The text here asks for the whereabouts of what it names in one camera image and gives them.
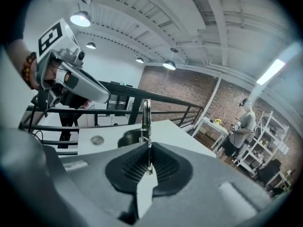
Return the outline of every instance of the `black chair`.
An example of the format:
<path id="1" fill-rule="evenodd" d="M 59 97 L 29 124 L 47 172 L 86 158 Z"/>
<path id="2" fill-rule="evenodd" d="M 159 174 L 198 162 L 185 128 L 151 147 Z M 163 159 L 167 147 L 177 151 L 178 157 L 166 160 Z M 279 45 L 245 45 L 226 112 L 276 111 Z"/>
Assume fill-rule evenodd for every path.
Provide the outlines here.
<path id="1" fill-rule="evenodd" d="M 270 161 L 265 167 L 256 169 L 257 180 L 262 182 L 264 185 L 280 171 L 281 162 L 277 159 Z"/>

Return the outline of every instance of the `black railing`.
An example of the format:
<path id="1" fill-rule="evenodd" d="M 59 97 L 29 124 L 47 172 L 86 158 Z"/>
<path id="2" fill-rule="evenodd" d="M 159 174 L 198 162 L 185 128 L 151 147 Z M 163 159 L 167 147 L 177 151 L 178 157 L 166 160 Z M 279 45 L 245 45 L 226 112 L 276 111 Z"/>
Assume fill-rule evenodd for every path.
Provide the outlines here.
<path id="1" fill-rule="evenodd" d="M 98 118 L 98 114 L 129 114 L 129 120 L 128 125 L 135 124 L 138 115 L 142 114 L 142 111 L 140 111 L 140 106 L 142 103 L 142 100 L 144 99 L 151 99 L 153 101 L 163 102 L 163 103 L 170 103 L 170 104 L 176 104 L 176 105 L 183 105 L 187 106 L 187 109 L 185 111 L 151 111 L 151 114 L 184 114 L 182 117 L 170 119 L 172 122 L 180 121 L 178 123 L 178 127 L 182 128 L 185 127 L 191 123 L 193 123 L 198 115 L 200 114 L 201 110 L 203 110 L 202 106 L 195 105 L 186 101 L 182 101 L 179 99 L 171 98 L 168 96 L 156 94 L 156 93 L 150 93 L 143 90 L 139 90 L 132 87 L 126 87 L 122 85 L 117 85 L 113 83 L 108 82 L 102 82 L 101 83 L 109 90 L 109 92 L 112 95 L 118 95 L 118 96 L 129 96 L 134 97 L 133 107 L 131 110 L 108 110 L 108 109 L 72 109 L 72 108 L 49 108 L 47 110 L 48 113 L 60 113 L 60 114 L 69 114 L 69 115 L 82 115 L 82 114 L 94 114 L 95 115 L 95 121 Z M 27 111 L 32 111 L 33 106 L 29 106 L 27 108 Z M 23 123 L 23 128 L 28 129 L 29 124 Z M 31 125 L 31 130 L 41 130 L 41 131 L 60 131 L 62 135 L 69 134 L 69 132 L 79 132 L 80 129 L 90 129 L 90 128 L 106 128 L 106 127 L 118 127 L 118 126 L 94 126 L 94 127 L 58 127 L 58 126 L 42 126 L 42 125 Z M 69 140 L 60 140 L 60 141 L 52 141 L 52 140 L 44 140 L 44 144 L 48 145 L 60 145 L 60 146 L 66 146 L 68 145 L 77 145 L 76 141 L 69 141 Z"/>
<path id="2" fill-rule="evenodd" d="M 43 118 L 43 116 L 47 116 L 47 113 L 40 113 L 39 115 L 36 114 L 36 112 L 41 112 L 41 111 L 38 111 L 38 110 L 35 110 L 34 112 L 34 115 L 33 115 L 33 109 L 32 110 L 29 110 L 27 109 L 27 111 L 31 111 L 27 116 L 24 116 L 24 119 L 21 120 L 21 124 L 20 126 L 23 126 L 23 125 L 26 125 L 29 121 L 30 121 L 30 118 L 33 116 L 33 124 L 38 124 L 40 122 L 40 120 Z"/>

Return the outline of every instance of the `gray plastic surface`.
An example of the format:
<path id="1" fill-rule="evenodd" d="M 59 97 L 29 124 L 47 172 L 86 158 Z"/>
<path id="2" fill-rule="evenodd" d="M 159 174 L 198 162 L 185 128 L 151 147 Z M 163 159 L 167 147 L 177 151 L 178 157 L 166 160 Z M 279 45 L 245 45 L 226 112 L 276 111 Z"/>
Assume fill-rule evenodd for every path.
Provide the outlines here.
<path id="1" fill-rule="evenodd" d="M 139 145 L 141 143 L 102 153 L 65 157 L 62 162 L 84 160 L 88 163 L 88 167 L 71 171 L 69 175 L 99 208 L 117 218 L 128 210 L 132 197 L 114 189 L 105 177 L 105 166 L 111 159 Z M 226 206 L 218 189 L 218 186 L 225 182 L 232 182 L 257 211 L 264 209 L 271 202 L 260 186 L 218 159 L 171 145 L 161 145 L 189 160 L 194 175 L 176 195 L 154 198 L 152 206 L 136 226 L 235 226 L 235 218 L 229 212 L 229 206 Z"/>
<path id="2" fill-rule="evenodd" d="M 113 158 L 142 143 L 124 148 L 59 159 L 55 149 L 43 147 L 33 136 L 18 130 L 0 129 L 0 168 L 20 198 L 51 226 L 126 227 L 117 219 L 128 212 L 131 195 L 117 192 L 105 176 Z M 258 212 L 271 202 L 266 192 L 249 178 L 218 159 L 161 144 L 186 158 L 193 166 L 191 181 L 177 194 L 153 199 L 138 227 L 233 227 L 237 225 L 218 186 L 231 182 Z M 84 161 L 83 167 L 66 172 L 63 163 Z M 267 208 L 243 226 L 260 226 Z"/>

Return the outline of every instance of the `ceiling light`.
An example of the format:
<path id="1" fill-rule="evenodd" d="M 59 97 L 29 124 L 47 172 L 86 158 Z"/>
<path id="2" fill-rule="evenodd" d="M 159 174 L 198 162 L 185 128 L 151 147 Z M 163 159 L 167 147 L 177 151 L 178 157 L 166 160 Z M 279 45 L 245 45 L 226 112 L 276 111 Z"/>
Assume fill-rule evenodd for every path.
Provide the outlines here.
<path id="1" fill-rule="evenodd" d="M 82 2 L 84 2 L 85 4 L 91 4 L 92 0 L 81 0 Z"/>
<path id="2" fill-rule="evenodd" d="M 79 11 L 71 16 L 71 22 L 81 27 L 89 27 L 91 17 L 87 11 Z"/>
<path id="3" fill-rule="evenodd" d="M 171 47 L 170 50 L 171 50 L 172 52 L 174 52 L 174 53 L 178 53 L 178 52 L 179 52 L 176 48 L 172 48 L 172 47 Z"/>
<path id="4" fill-rule="evenodd" d="M 143 60 L 141 57 L 138 57 L 138 58 L 136 59 L 136 61 L 139 62 L 139 63 L 144 63 L 144 60 Z"/>
<path id="5" fill-rule="evenodd" d="M 95 45 L 95 43 L 93 43 L 93 42 L 89 42 L 89 43 L 86 45 L 86 47 L 88 47 L 88 48 L 90 48 L 90 49 L 95 49 L 95 48 L 96 48 L 96 45 Z"/>
<path id="6" fill-rule="evenodd" d="M 263 85 L 269 79 L 271 79 L 281 68 L 285 65 L 285 62 L 277 59 L 275 62 L 268 68 L 268 70 L 263 74 L 262 77 L 257 81 L 258 84 Z"/>
<path id="7" fill-rule="evenodd" d="M 167 69 L 170 69 L 170 70 L 175 70 L 176 69 L 176 65 L 173 61 L 165 61 L 163 63 L 163 66 L 166 67 Z"/>

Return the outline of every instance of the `fluorescent light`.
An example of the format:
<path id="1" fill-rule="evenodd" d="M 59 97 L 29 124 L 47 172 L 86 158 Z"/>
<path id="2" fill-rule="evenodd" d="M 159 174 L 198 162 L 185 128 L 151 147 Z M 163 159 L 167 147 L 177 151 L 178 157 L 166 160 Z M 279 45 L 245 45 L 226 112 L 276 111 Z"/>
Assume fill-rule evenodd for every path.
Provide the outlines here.
<path id="1" fill-rule="evenodd" d="M 281 68 L 285 65 L 285 62 L 276 59 L 275 62 L 268 68 L 262 77 L 257 81 L 258 84 L 263 85 L 269 79 L 271 79 Z"/>

